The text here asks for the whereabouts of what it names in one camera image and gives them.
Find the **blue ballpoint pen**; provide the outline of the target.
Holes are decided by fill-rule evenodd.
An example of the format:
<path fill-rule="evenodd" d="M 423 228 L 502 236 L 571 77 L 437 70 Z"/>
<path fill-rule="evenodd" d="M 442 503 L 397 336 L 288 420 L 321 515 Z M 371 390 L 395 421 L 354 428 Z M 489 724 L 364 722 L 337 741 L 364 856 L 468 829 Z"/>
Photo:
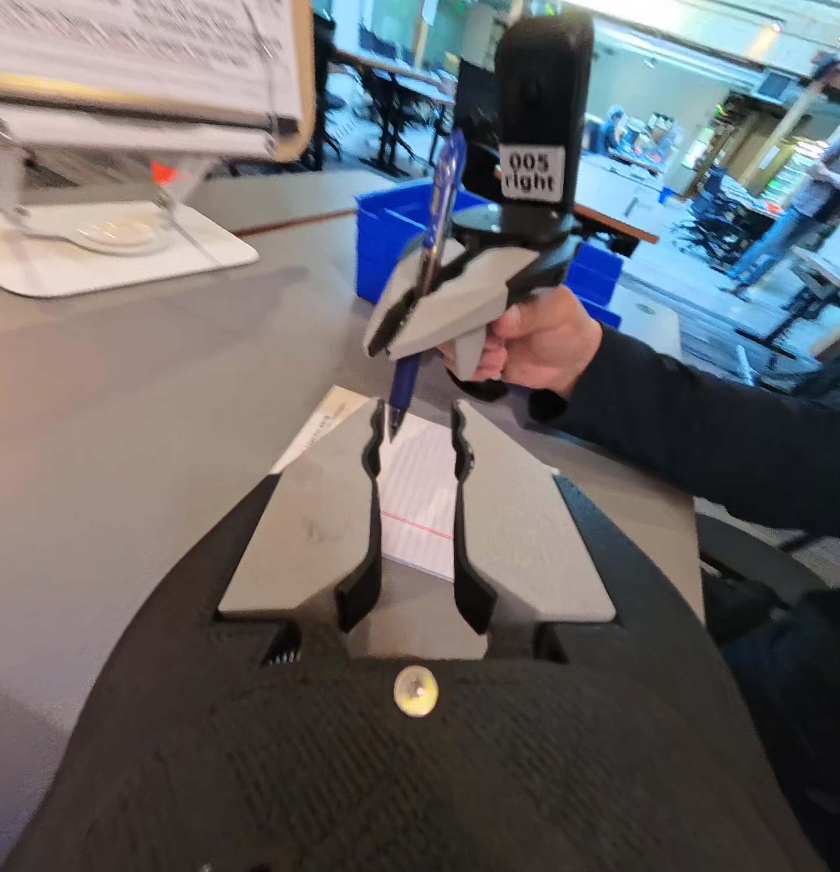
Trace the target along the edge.
<path fill-rule="evenodd" d="M 467 141 L 457 129 L 445 143 L 436 164 L 429 217 L 422 236 L 421 254 L 409 305 L 428 295 L 442 267 L 443 252 L 450 229 L 462 174 L 467 159 Z M 419 353 L 403 357 L 395 365 L 388 399 L 388 437 L 394 442 L 410 408 L 416 377 L 421 364 Z"/>

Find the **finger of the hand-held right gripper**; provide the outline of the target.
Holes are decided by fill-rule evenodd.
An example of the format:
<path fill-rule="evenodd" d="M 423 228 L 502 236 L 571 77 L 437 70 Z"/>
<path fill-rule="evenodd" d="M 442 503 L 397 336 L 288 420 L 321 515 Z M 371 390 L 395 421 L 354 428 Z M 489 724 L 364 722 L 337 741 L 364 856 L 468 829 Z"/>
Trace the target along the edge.
<path fill-rule="evenodd" d="M 363 351 L 367 357 L 376 357 L 381 354 L 388 357 L 386 341 L 394 338 L 396 329 L 404 326 L 408 314 L 422 300 L 421 298 L 416 304 L 409 305 L 409 294 L 413 289 L 417 274 L 421 244 L 421 235 L 416 235 L 404 247 L 385 282 L 382 294 L 374 305 L 362 340 Z M 445 281 L 461 275 L 468 262 L 469 247 L 453 239 L 447 240 L 443 252 L 442 267 L 430 293 L 439 289 Z M 447 343 L 459 343 L 464 337 Z"/>
<path fill-rule="evenodd" d="M 400 360 L 485 328 L 506 310 L 507 282 L 538 256 L 526 248 L 484 250 L 461 275 L 445 281 L 414 306 L 404 326 L 386 341 L 386 354 Z"/>

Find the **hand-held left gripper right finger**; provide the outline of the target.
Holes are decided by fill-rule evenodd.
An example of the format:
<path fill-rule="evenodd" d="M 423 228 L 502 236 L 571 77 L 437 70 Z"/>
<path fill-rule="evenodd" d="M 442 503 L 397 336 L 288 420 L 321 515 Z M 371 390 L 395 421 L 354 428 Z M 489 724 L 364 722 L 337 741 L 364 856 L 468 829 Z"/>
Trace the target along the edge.
<path fill-rule="evenodd" d="M 492 628 L 610 624 L 616 610 L 557 482 L 464 400 L 456 452 L 454 595 L 478 635 Z"/>

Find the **white document stand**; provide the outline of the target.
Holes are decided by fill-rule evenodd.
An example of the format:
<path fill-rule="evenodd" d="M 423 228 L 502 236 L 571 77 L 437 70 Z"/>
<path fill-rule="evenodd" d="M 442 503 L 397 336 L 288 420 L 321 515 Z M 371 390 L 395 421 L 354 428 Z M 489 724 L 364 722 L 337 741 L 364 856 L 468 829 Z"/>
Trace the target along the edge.
<path fill-rule="evenodd" d="M 0 288 L 57 299 L 246 265 L 236 236 L 186 205 L 226 159 L 263 159 L 278 126 L 0 102 Z M 165 155 L 154 194 L 129 202 L 23 204 L 25 163 L 41 150 Z"/>

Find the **grey desk with brown edge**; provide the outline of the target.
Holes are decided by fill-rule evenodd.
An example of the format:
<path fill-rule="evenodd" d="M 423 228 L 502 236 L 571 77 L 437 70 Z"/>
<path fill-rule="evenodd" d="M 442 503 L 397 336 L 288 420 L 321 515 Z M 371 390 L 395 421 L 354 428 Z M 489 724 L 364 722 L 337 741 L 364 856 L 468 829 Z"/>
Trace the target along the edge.
<path fill-rule="evenodd" d="M 355 213 L 357 198 L 396 186 L 368 170 L 284 173 L 205 182 L 188 204 L 238 237 Z"/>

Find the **person's right hand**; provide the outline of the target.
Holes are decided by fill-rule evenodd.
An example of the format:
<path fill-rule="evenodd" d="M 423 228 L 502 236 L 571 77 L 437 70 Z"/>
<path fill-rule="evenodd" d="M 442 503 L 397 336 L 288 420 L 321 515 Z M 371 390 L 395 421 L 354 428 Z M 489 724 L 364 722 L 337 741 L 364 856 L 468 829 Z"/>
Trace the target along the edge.
<path fill-rule="evenodd" d="M 602 326 L 566 286 L 534 294 L 491 322 L 476 369 L 461 381 L 501 380 L 571 398 L 594 359 Z"/>

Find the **printed paper sheet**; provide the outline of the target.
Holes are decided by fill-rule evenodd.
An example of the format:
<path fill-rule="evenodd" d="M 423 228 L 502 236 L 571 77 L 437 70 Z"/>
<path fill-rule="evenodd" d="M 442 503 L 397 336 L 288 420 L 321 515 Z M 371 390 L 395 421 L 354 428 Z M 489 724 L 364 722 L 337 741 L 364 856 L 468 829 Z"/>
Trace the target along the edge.
<path fill-rule="evenodd" d="M 302 117 L 289 2 L 0 1 L 0 76 Z"/>

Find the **small grey table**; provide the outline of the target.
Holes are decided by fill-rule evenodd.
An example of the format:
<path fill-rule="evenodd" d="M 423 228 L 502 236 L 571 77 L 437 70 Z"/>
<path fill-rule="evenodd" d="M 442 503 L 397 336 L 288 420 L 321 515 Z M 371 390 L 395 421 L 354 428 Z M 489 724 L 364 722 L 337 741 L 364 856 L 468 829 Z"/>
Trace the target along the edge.
<path fill-rule="evenodd" d="M 622 284 L 614 289 L 610 311 L 621 317 L 620 331 L 656 352 L 683 360 L 678 313 L 650 296 Z"/>

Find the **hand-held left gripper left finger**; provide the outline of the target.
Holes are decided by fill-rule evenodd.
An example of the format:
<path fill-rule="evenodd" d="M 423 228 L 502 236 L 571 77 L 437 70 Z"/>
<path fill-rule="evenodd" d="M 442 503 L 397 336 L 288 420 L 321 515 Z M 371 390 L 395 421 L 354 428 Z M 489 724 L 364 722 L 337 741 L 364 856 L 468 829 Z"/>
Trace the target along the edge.
<path fill-rule="evenodd" d="M 273 492 L 218 605 L 231 620 L 348 634 L 382 588 L 381 399 L 324 399 L 273 474 Z"/>

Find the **blue plastic bin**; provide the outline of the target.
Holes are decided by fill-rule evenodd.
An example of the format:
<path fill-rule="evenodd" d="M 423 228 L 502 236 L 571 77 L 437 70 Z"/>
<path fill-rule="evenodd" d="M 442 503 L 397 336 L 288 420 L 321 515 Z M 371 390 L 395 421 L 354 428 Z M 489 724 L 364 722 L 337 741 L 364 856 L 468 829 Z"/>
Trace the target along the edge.
<path fill-rule="evenodd" d="M 356 293 L 360 298 L 378 302 L 404 249 L 426 228 L 432 188 L 427 178 L 355 197 Z M 622 315 L 614 311 L 612 299 L 622 268 L 620 256 L 582 243 L 565 280 L 592 317 L 616 330 L 621 328 Z"/>

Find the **white lined legal pad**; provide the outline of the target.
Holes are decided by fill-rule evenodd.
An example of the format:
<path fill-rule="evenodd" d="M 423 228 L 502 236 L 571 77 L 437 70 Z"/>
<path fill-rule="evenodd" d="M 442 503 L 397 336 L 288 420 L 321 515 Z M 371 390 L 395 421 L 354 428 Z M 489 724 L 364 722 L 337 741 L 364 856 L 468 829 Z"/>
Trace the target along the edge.
<path fill-rule="evenodd" d="M 281 474 L 306 449 L 338 427 L 369 401 L 341 386 L 332 386 L 270 474 Z M 394 445 L 386 437 L 380 447 L 378 475 L 382 515 L 382 555 L 390 561 L 454 581 L 453 537 L 457 500 L 456 453 L 450 429 L 413 414 L 406 417 Z M 267 509 L 239 564 L 234 582 L 242 579 L 251 609 L 281 609 L 297 605 L 298 594 L 286 594 L 286 606 L 277 605 L 274 576 L 277 558 L 263 532 L 271 532 L 273 513 Z"/>

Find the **wooden clipboard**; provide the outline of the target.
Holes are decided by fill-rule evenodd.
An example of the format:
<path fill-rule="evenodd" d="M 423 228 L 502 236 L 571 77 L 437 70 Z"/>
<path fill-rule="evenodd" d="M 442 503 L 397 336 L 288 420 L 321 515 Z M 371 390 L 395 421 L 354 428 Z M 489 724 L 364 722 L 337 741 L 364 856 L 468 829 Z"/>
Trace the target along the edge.
<path fill-rule="evenodd" d="M 96 91 L 71 83 L 48 83 L 37 79 L 19 78 L 11 81 L 0 76 L 0 102 L 43 106 L 54 109 L 81 108 L 113 114 L 142 114 L 168 120 L 192 119 L 197 123 L 263 126 L 275 119 L 278 126 L 277 145 L 269 157 L 261 160 L 286 162 L 298 157 L 307 146 L 313 132 L 316 98 L 313 85 L 313 17 L 308 2 L 289 2 L 293 14 L 293 32 L 298 60 L 298 82 L 302 117 L 289 119 L 275 114 L 239 113 L 216 110 L 193 104 Z"/>

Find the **person's leg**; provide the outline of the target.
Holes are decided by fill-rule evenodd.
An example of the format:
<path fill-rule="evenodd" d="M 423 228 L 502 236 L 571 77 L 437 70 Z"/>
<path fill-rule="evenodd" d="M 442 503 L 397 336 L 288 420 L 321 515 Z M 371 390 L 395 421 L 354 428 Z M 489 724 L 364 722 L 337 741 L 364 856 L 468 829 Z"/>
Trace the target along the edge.
<path fill-rule="evenodd" d="M 702 578 L 709 635 L 748 706 L 800 827 L 840 870 L 840 588 L 785 601 L 763 583 Z"/>

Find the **person's right forearm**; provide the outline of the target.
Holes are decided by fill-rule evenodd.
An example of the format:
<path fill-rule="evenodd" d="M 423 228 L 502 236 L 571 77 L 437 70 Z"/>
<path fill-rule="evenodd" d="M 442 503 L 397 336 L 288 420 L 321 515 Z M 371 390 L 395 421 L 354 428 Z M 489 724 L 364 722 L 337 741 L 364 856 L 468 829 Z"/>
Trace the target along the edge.
<path fill-rule="evenodd" d="M 604 326 L 570 397 L 535 391 L 528 411 L 739 519 L 840 539 L 840 410 L 711 376 Z"/>

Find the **grey office chair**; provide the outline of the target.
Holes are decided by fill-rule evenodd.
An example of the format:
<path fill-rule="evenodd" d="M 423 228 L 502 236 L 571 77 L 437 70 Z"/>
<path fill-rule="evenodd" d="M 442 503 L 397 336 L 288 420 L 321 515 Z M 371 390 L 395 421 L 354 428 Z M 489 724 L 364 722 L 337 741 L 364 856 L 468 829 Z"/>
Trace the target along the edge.
<path fill-rule="evenodd" d="M 696 532 L 706 613 L 718 592 L 716 584 L 727 590 L 768 595 L 771 605 L 781 607 L 831 591 L 820 575 L 794 556 L 725 520 L 698 514 Z"/>

